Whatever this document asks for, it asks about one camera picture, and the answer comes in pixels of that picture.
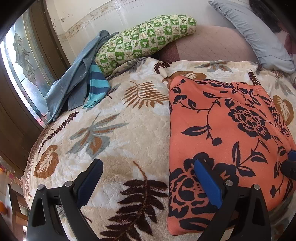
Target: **folded orange fabric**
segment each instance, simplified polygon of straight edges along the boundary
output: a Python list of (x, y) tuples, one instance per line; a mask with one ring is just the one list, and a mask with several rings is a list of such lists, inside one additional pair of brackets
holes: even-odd
[(239, 186), (259, 184), (268, 210), (294, 192), (295, 182), (281, 173), (280, 165), (296, 145), (262, 86), (177, 76), (169, 97), (167, 222), (172, 235), (202, 232), (217, 211), (195, 176), (195, 159)]

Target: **light blue pillow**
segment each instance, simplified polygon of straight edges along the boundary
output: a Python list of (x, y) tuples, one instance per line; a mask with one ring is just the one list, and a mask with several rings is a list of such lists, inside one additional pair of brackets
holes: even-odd
[(294, 73), (287, 50), (270, 28), (249, 8), (227, 0), (213, 0), (209, 4), (226, 17), (246, 39), (266, 69)]

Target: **orange ball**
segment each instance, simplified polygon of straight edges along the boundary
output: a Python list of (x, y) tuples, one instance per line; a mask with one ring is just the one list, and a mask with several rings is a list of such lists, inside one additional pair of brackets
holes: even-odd
[(0, 213), (3, 215), (7, 214), (7, 208), (5, 207), (4, 203), (0, 201)]

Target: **dark fuzzy cloth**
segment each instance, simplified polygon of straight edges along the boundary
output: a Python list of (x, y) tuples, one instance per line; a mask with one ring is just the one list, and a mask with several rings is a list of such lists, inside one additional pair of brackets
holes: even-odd
[(272, 32), (279, 33), (281, 31), (277, 24), (277, 17), (263, 2), (260, 0), (250, 0), (250, 7), (254, 14), (261, 18), (261, 20), (271, 29)]

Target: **green and white pillow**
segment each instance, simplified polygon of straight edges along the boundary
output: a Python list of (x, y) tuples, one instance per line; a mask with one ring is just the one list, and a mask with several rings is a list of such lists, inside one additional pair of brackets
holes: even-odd
[(161, 15), (115, 35), (98, 51), (95, 62), (105, 76), (127, 61), (154, 54), (168, 43), (195, 32), (188, 15)]

